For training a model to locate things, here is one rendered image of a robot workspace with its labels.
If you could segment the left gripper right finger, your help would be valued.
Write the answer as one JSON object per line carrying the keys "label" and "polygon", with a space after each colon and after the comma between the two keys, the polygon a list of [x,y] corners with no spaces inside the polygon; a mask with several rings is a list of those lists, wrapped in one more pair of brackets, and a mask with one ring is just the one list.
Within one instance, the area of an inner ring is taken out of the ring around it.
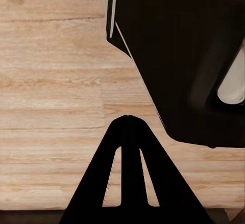
{"label": "left gripper right finger", "polygon": [[[136,224],[214,224],[148,124],[128,116]],[[142,150],[159,207],[148,204]]]}

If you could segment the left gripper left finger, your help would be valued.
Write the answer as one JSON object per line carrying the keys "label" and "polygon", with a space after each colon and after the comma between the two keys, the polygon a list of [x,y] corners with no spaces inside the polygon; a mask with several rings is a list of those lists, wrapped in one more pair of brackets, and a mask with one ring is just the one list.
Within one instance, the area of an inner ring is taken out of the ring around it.
{"label": "left gripper left finger", "polygon": [[[121,205],[102,207],[121,146]],[[128,115],[112,121],[59,224],[136,224]]]}

